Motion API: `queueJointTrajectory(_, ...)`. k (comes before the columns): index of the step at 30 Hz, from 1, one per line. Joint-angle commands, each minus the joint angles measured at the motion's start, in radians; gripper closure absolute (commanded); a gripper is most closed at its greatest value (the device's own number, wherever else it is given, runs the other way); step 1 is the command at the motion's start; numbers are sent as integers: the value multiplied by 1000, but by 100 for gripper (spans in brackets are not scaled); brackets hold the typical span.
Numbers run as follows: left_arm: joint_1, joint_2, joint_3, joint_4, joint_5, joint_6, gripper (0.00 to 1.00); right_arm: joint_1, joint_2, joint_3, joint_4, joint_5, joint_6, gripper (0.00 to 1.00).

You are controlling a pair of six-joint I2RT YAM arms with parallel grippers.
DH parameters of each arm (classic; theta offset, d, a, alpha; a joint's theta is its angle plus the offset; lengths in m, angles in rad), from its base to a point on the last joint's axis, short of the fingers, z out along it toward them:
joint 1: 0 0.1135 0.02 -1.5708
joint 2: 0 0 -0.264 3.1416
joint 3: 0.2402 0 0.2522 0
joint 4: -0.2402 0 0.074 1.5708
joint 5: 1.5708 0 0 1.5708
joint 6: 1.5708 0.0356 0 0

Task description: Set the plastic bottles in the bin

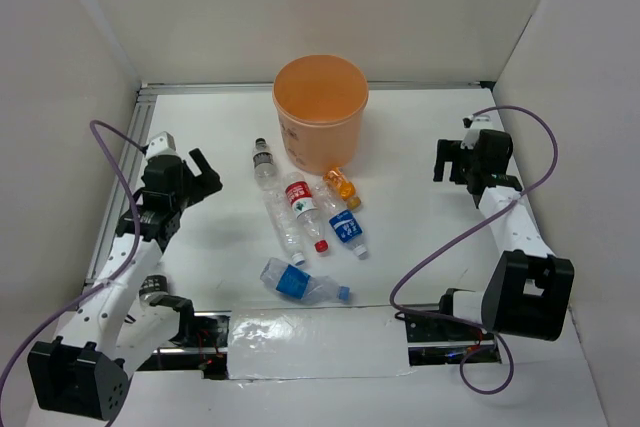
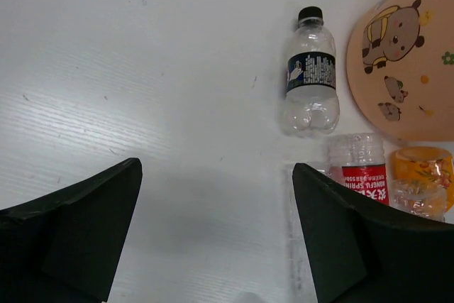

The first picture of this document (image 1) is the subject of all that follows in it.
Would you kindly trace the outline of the black cap clear bottle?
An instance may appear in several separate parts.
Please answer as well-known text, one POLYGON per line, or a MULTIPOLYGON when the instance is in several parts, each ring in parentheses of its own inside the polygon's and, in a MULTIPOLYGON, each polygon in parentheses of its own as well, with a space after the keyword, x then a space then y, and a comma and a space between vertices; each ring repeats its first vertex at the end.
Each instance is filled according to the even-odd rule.
POLYGON ((277 189, 280 186, 279 171, 271 149, 262 137, 255 140, 252 152, 254 178, 263 191, 277 189))

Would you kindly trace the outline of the clear unlabelled bottle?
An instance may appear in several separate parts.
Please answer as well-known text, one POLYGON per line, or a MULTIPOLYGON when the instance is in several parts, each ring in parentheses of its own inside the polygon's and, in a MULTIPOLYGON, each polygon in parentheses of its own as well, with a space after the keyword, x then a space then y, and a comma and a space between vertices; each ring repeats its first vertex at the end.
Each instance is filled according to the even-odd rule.
POLYGON ((304 265, 302 234, 284 193, 277 189, 265 191, 263 202, 283 251, 294 266, 304 265))

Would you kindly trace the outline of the small orange bottle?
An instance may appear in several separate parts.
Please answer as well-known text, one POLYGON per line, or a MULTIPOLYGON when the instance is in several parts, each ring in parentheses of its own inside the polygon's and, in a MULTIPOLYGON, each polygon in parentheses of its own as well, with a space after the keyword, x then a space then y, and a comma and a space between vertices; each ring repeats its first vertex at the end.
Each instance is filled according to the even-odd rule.
POLYGON ((349 210, 355 211, 361 206, 355 185, 339 167, 329 169, 323 179, 340 196, 349 210))

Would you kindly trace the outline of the crushed blue label bottle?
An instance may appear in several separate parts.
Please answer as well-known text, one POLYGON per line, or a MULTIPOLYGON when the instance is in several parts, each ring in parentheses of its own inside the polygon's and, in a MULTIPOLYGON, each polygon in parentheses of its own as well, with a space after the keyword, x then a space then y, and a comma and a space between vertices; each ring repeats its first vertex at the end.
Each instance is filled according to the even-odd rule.
POLYGON ((331 277, 312 276, 280 259, 270 258, 260 280, 271 291, 304 305, 350 302, 351 291, 331 277))

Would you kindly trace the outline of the blue label white cap bottle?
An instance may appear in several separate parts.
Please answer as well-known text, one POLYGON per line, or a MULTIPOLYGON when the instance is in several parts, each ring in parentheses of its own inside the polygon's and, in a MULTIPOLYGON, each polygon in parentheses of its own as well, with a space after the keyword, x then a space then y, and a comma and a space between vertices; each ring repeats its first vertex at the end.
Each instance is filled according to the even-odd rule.
POLYGON ((313 194, 338 240, 356 257, 364 259, 368 255, 364 232, 346 203, 325 181, 313 186, 313 194))

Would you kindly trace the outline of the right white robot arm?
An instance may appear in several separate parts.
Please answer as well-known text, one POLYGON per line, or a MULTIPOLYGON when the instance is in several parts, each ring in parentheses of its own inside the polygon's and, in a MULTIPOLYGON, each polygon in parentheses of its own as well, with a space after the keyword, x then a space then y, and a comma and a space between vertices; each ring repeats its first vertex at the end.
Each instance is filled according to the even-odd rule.
POLYGON ((483 291, 451 288, 441 297, 435 318, 441 335, 460 338, 470 327, 492 333, 555 341, 560 336, 575 270, 544 242, 521 199, 517 177, 506 173, 513 141, 505 132, 476 131, 472 141, 440 139, 434 180, 445 165, 449 180, 464 185, 489 226, 500 258, 483 291))

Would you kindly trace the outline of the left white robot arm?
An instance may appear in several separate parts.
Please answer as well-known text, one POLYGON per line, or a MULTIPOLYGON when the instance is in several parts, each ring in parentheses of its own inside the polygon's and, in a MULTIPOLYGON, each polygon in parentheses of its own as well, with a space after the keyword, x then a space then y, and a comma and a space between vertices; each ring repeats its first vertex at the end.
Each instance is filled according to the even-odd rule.
POLYGON ((138 203, 118 221, 96 281, 99 291, 81 301, 54 340, 31 347, 27 364, 41 409, 110 422, 124 406, 133 374, 153 351, 196 337, 191 300, 144 287, 184 211, 222 188, 202 152, 189 155, 198 174, 170 149, 147 153, 138 203))

